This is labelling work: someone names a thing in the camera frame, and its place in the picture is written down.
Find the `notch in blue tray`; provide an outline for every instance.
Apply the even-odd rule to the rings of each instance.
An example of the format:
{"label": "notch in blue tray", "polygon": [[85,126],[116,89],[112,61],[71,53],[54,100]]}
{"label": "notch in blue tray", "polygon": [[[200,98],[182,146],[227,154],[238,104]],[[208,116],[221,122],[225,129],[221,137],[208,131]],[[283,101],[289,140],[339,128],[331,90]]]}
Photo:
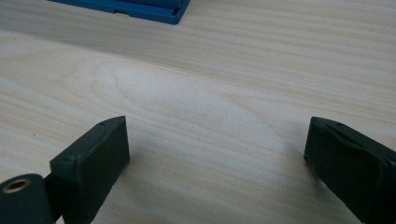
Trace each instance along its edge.
{"label": "notch in blue tray", "polygon": [[190,0],[50,0],[76,7],[122,13],[149,21],[178,24]]}

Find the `table surface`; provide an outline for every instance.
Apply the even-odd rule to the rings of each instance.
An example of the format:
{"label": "table surface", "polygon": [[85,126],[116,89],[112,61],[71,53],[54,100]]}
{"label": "table surface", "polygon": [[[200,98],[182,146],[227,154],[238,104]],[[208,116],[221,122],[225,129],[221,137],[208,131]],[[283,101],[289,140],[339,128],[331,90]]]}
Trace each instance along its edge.
{"label": "table surface", "polygon": [[0,0],[0,181],[127,118],[93,223],[359,223],[304,162],[309,120],[396,149],[395,99],[394,0],[191,0],[177,26]]}

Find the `screw hole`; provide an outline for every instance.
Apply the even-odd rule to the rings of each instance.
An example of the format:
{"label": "screw hole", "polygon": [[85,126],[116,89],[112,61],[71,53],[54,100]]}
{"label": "screw hole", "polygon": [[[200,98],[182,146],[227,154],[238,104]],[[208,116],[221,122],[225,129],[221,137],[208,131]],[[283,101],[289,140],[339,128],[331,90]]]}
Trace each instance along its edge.
{"label": "screw hole", "polygon": [[15,193],[25,189],[30,184],[30,179],[19,179],[7,184],[3,188],[4,193]]}

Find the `wooden tabletop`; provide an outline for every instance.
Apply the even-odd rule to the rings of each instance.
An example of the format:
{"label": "wooden tabletop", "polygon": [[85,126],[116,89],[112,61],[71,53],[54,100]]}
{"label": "wooden tabletop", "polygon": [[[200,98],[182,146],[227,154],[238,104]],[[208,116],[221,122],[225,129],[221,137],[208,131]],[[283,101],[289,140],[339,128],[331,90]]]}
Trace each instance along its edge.
{"label": "wooden tabletop", "polygon": [[396,2],[191,0],[173,26],[0,0],[0,182],[121,115],[93,223],[359,223],[305,140],[317,116],[396,149]]}

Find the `wooden table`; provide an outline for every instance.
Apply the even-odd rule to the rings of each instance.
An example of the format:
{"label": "wooden table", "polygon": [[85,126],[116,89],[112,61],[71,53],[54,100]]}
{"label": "wooden table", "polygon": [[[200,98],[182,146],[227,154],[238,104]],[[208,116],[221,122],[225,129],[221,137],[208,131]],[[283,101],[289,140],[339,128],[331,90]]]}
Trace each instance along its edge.
{"label": "wooden table", "polygon": [[191,0],[172,26],[0,0],[0,181],[120,115],[93,223],[359,223],[304,145],[318,116],[396,149],[396,2]]}

